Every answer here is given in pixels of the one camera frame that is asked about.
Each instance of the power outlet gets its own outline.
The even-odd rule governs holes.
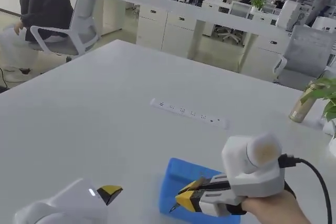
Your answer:
[[[151,101],[151,106],[162,109],[162,110],[170,111],[174,114],[196,119],[198,121],[208,123],[216,127],[221,127],[224,129],[228,129],[229,127],[229,121],[227,119],[220,118],[217,116],[198,113],[195,110],[190,110],[183,106],[172,105],[170,103],[167,103],[162,100],[155,99],[155,98]]]

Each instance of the hand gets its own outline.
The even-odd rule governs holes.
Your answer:
[[[288,191],[267,198],[247,198],[242,208],[256,216],[262,224],[310,224]]]
[[[20,30],[22,30],[22,29],[23,29],[23,23],[20,20],[18,23],[15,24],[15,26],[14,26],[14,32],[16,33],[16,35],[19,35],[20,34]]]

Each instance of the bottle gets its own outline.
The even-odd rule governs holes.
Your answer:
[[[308,98],[304,103],[301,102],[301,98],[310,92],[317,89],[322,89],[323,87],[323,85],[309,83],[309,87],[305,90],[305,92],[303,92],[299,98],[299,101],[295,104],[293,110],[290,112],[289,118],[291,118],[296,123],[302,123],[303,119],[305,119],[311,107],[314,105],[316,98]]]

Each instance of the blue sponge pad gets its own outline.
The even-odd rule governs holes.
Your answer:
[[[161,187],[159,202],[160,212],[194,224],[239,224],[240,216],[213,217],[201,212],[189,212],[183,207],[178,207],[169,213],[170,209],[176,204],[175,196],[183,187],[199,179],[201,176],[211,178],[218,174],[220,174],[220,172],[203,166],[188,163],[177,158],[170,159]]]

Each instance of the chair armrest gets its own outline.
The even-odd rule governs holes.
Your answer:
[[[41,35],[38,33],[38,30],[42,29],[42,30],[47,30],[47,31],[55,31],[55,32],[59,32],[59,33],[64,33],[69,35],[70,30],[68,29],[59,29],[59,28],[53,28],[53,27],[39,27],[39,26],[31,26],[30,31],[31,34],[34,36],[34,38],[36,39],[36,41],[38,42],[38,44],[41,46],[42,50],[48,54],[52,54],[53,52],[51,52],[49,50],[49,48],[47,47],[46,43],[43,41]]]
[[[284,56],[279,56],[278,64],[273,68],[273,73],[276,77],[278,77],[285,66],[287,65],[287,59]]]

